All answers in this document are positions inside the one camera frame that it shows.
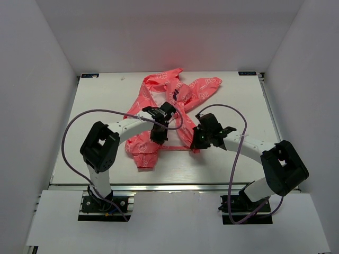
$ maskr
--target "pink fabric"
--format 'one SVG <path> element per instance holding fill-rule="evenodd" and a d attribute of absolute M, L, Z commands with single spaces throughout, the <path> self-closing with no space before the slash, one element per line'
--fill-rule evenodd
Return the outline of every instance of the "pink fabric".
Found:
<path fill-rule="evenodd" d="M 199 78 L 191 84 L 186 85 L 179 80 L 179 73 L 182 68 L 152 74 L 144 79 L 141 84 L 139 95 L 133 103 L 129 114 L 137 114 L 144 107 L 156 107 L 151 92 L 165 93 L 166 100 L 174 105 L 183 115 L 184 123 L 177 133 L 184 143 L 184 146 L 160 146 L 150 140 L 150 131 L 146 131 L 126 141 L 125 150 L 133 155 L 133 159 L 140 169 L 152 169 L 158 158 L 158 150 L 189 150 L 193 140 L 193 128 L 195 124 L 186 113 L 207 100 L 217 91 L 222 80 L 220 78 Z M 176 101 L 173 98 L 174 90 L 179 93 Z M 175 126 L 179 126 L 180 118 L 175 121 Z"/>

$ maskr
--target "gray wall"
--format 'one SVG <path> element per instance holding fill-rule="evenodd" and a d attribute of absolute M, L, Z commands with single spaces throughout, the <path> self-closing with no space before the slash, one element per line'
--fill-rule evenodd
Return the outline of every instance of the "gray wall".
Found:
<path fill-rule="evenodd" d="M 310 192 L 332 253 L 339 253 L 339 2 L 305 1 L 266 74 L 283 138 L 310 172 Z"/>
<path fill-rule="evenodd" d="M 37 0 L 81 72 L 265 71 L 304 0 Z"/>
<path fill-rule="evenodd" d="M 22 252 L 76 76 L 34 0 L 0 1 L 0 252 Z"/>

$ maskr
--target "red cloth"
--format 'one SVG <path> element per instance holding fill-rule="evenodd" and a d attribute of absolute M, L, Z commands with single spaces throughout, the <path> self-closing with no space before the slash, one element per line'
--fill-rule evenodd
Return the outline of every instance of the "red cloth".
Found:
<path fill-rule="evenodd" d="M 159 105 L 156 104 L 153 96 L 155 93 L 165 93 L 166 101 L 174 105 L 181 112 L 184 119 L 182 127 L 176 130 L 184 144 L 182 146 L 166 146 L 166 143 L 160 146 L 150 140 L 150 131 L 134 136 L 126 141 L 125 151 L 133 155 L 138 168 L 152 169 L 157 162 L 159 149 L 190 149 L 195 124 L 186 113 L 207 100 L 217 91 L 222 82 L 220 78 L 199 78 L 191 84 L 186 85 L 179 80 L 179 73 L 182 71 L 182 68 L 177 68 L 146 77 L 141 84 L 136 101 L 128 111 L 129 114 L 137 114 L 144 107 L 157 107 Z M 176 100 L 173 98 L 175 89 L 179 92 L 176 95 Z M 174 121 L 175 126 L 180 125 L 180 117 Z"/>

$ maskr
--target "tabletop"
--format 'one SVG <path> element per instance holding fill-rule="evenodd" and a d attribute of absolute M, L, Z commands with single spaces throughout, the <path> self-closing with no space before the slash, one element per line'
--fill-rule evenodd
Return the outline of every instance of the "tabletop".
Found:
<path fill-rule="evenodd" d="M 80 78 L 70 120 L 77 114 L 94 108 L 105 108 L 127 112 L 138 96 L 142 80 L 152 72 L 102 73 L 98 77 Z M 183 72 L 180 80 L 186 84 L 197 78 L 218 77 L 222 84 L 218 91 L 200 106 L 188 113 L 194 117 L 203 107 L 223 103 L 237 108 L 248 122 L 246 134 L 265 141 L 277 142 L 273 123 L 257 76 L 240 76 L 236 71 Z M 206 113 L 213 113 L 225 128 L 232 126 L 241 131 L 243 120 L 232 110 L 211 107 Z M 66 157 L 81 173 L 89 176 L 86 164 L 80 154 L 80 147 L 93 123 L 112 123 L 122 119 L 120 115 L 91 113 L 80 117 L 70 128 L 65 142 Z M 115 163 L 110 168 L 112 184 L 220 184 L 229 182 L 235 153 L 211 147 L 200 153 L 189 151 L 159 152 L 158 162 L 151 171 L 139 171 L 122 144 Z M 262 166 L 240 156 L 234 182 L 248 183 L 264 176 Z M 72 172 L 64 163 L 59 152 L 52 184 L 86 184 L 86 180 Z"/>

